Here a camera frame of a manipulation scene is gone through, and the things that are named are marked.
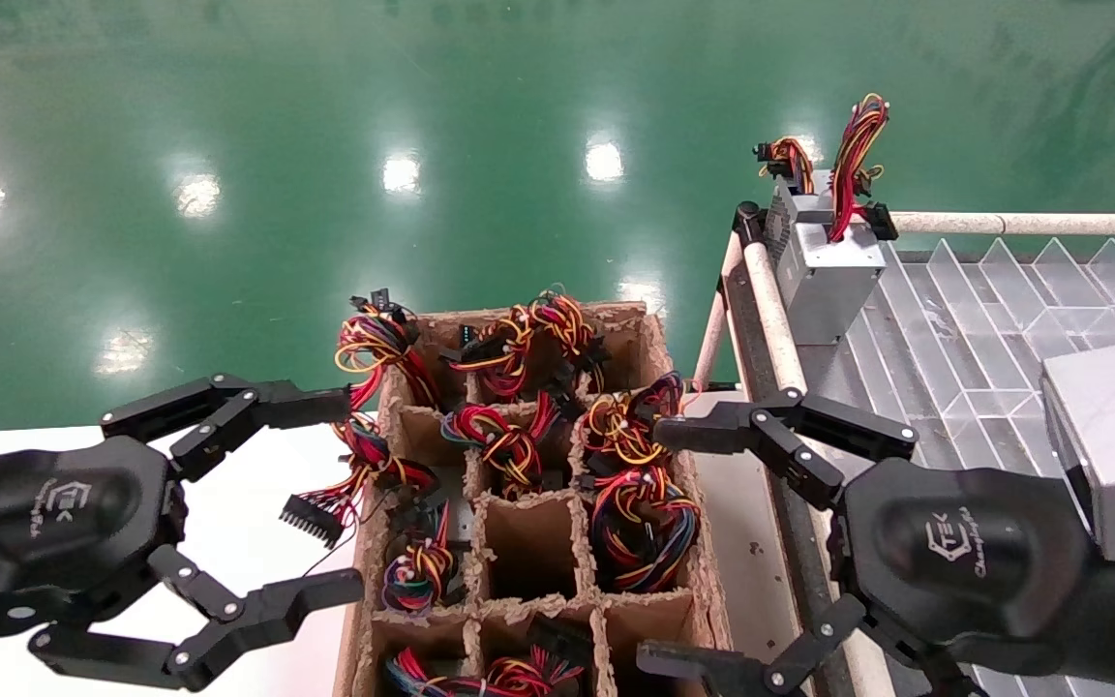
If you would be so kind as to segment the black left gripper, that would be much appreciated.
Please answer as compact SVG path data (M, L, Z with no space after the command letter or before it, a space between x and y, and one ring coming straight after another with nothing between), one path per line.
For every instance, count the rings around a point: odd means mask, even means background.
M349 419L352 393L217 374L112 408L97 445L0 454L0 638L58 622L28 646L54 674L198 693L243 654L291 643L313 612L358 603L353 568L237 598L171 546L186 522L177 481L203 480L261 429ZM169 459L143 444L183 429ZM182 643L61 625L110 621L158 582L205 617Z

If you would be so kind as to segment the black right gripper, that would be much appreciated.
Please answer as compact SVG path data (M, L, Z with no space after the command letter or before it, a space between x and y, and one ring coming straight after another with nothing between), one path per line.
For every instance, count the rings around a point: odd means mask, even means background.
M1036 676L1065 660L1059 626L1099 553L1061 480L922 468L906 462L918 441L911 425L795 388L665 416L653 441L752 453L811 507L836 510L830 548L847 592L770 664L646 641L639 670L698 680L711 696L799 696L856 630L923 672L932 696L950 693L950 661ZM849 484L811 441L879 464Z

